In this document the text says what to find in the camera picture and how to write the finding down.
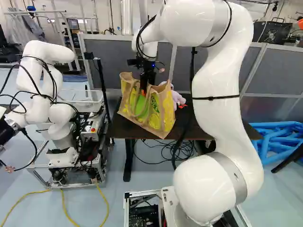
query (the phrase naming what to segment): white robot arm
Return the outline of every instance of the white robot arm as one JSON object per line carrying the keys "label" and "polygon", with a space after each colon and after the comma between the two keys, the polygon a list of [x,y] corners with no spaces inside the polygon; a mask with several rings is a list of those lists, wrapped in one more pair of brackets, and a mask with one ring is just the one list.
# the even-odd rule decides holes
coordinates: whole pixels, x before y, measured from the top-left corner
{"label": "white robot arm", "polygon": [[[263,167],[244,130],[239,101],[239,72],[253,23],[244,7],[224,0],[166,2],[141,32],[139,45],[166,39],[173,45],[207,47],[208,58],[193,79],[192,96],[196,120],[214,137],[216,150],[179,165],[173,185],[186,216],[209,226],[263,184]],[[134,37],[134,51],[137,41]],[[178,217],[175,214],[175,222],[181,226]]]}
{"label": "white robot arm", "polygon": [[[57,93],[62,88],[62,74],[52,65],[54,61],[71,62],[75,58],[74,53],[67,47],[30,41],[26,44],[17,75],[17,89],[34,95],[31,102],[23,103],[6,116],[6,121],[24,128],[28,124],[46,122],[48,119],[54,123],[49,129],[49,135],[53,140],[60,140],[70,132],[69,120],[75,111],[69,105],[53,104]],[[41,75],[44,75],[43,84],[40,85]]]}

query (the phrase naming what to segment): white wall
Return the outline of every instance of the white wall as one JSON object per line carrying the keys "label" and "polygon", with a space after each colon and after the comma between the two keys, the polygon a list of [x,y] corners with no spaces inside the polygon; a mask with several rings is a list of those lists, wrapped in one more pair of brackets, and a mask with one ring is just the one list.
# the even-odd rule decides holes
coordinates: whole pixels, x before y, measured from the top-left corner
{"label": "white wall", "polygon": [[[24,10],[23,0],[15,0],[21,10]],[[81,11],[79,6],[79,0],[54,0],[57,9],[67,10],[67,17],[81,17]],[[86,17],[94,17],[93,11],[93,3],[91,0],[82,0],[84,5],[84,12]],[[112,8],[113,8],[113,21],[114,21],[114,29],[117,34],[120,32],[117,30],[117,27],[121,27],[121,4],[120,0],[111,0]],[[140,22],[140,12],[138,2],[140,0],[133,0],[134,3],[134,29],[138,29],[141,25]],[[154,16],[161,5],[163,4],[163,0],[147,0],[148,1],[148,13],[150,17]],[[266,10],[267,5],[256,4],[243,2],[240,0],[230,0],[231,2],[235,2],[241,4],[246,7],[253,19],[259,19],[264,16],[264,12]],[[278,10],[276,12],[272,11],[272,7],[274,4],[271,4],[268,13],[265,17],[266,20],[270,20],[272,17],[277,17],[279,15],[280,9],[282,7],[282,3],[284,0],[280,0]],[[52,10],[51,1],[50,0],[35,0],[35,6],[37,10],[42,10],[43,5],[45,5],[45,10]],[[10,7],[9,0],[0,0],[0,8],[2,11],[7,11],[7,7]],[[96,0],[96,8],[97,8],[97,16],[100,31],[104,31],[108,29],[111,24],[110,14],[109,14],[109,0]],[[299,14],[295,14],[296,11],[303,12],[303,0],[285,0],[284,6],[281,10],[280,17],[285,17],[287,22],[294,22],[294,20],[289,19],[288,16],[297,18],[300,16]],[[54,18],[53,14],[48,14],[49,18]],[[1,13],[0,15],[0,23],[3,27],[5,27],[5,23],[3,22],[4,16]],[[46,18],[40,19],[43,30],[45,31],[46,38],[51,43],[60,43],[58,39],[58,35],[53,33],[52,27],[49,23],[47,23]],[[96,29],[95,22],[93,21],[93,30]],[[84,30],[83,24],[80,24],[81,30]],[[88,31],[90,31],[90,20],[88,20],[87,24]]]}
{"label": "white wall", "polygon": [[299,16],[303,17],[302,14],[296,14],[297,11],[303,13],[303,0],[289,0],[285,2],[279,17],[285,18],[287,23],[293,23]]}

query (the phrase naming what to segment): table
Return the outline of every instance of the table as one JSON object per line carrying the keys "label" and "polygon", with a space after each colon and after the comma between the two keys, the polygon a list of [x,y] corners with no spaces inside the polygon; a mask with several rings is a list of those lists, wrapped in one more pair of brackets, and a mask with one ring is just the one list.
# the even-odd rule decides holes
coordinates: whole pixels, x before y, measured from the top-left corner
{"label": "table", "polygon": [[[193,114],[194,109],[190,94],[182,94],[182,96],[187,100],[187,107],[183,109],[178,108],[178,110],[175,112],[176,122],[171,132],[165,138],[166,140],[178,140],[183,132],[185,123],[187,123],[187,119],[191,116],[191,114]],[[116,110],[114,111],[112,123],[108,130],[108,137],[125,139],[126,160],[123,180],[125,182],[129,182],[132,173],[135,139],[159,139],[159,137],[117,114],[120,102],[121,99],[119,100]],[[247,122],[243,121],[243,125],[251,140],[262,139],[262,136]],[[196,119],[193,117],[185,134],[184,140],[213,140],[213,137],[204,132],[198,125]]]}

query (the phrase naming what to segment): fan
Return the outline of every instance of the fan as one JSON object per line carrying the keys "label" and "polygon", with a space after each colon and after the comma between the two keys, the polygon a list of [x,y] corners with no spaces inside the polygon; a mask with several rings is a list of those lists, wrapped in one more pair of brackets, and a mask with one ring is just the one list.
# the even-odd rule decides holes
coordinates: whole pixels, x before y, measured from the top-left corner
{"label": "fan", "polygon": [[283,45],[286,42],[292,23],[257,21],[254,23],[253,42]]}

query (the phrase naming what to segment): gray floor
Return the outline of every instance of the gray floor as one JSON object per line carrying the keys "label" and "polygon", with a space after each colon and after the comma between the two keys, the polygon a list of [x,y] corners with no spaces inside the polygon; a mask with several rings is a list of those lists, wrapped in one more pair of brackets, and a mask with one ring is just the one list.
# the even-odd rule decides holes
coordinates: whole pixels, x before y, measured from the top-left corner
{"label": "gray floor", "polygon": [[[14,79],[9,84],[7,93],[14,94]],[[83,87],[83,84],[68,83],[64,86],[75,88],[76,86]],[[42,144],[43,138],[35,132],[35,126],[30,126],[28,133],[38,145]],[[136,153],[149,162],[162,161],[159,148],[148,148],[141,142],[136,144]],[[13,165],[21,166],[29,161],[32,154],[31,145],[22,134],[19,134],[9,142],[7,150],[0,153],[0,158]],[[170,162],[146,165],[137,159],[134,160],[131,182],[124,183],[124,161],[124,141],[116,140],[111,156],[108,182],[102,189],[110,205],[106,227],[123,226],[124,192],[160,189],[172,184],[173,171]],[[291,163],[278,174],[272,174],[270,170],[275,165],[265,167],[265,181],[260,192],[255,197],[246,200],[242,207],[254,227],[303,226],[303,167]],[[2,168],[0,180],[0,221],[23,194],[44,189],[26,170],[7,174]],[[96,188],[65,190],[65,201],[68,213],[80,226],[99,226],[105,216],[106,206]],[[68,227],[73,225],[62,211],[60,192],[53,191],[33,195],[24,200],[12,212],[5,226]]]}

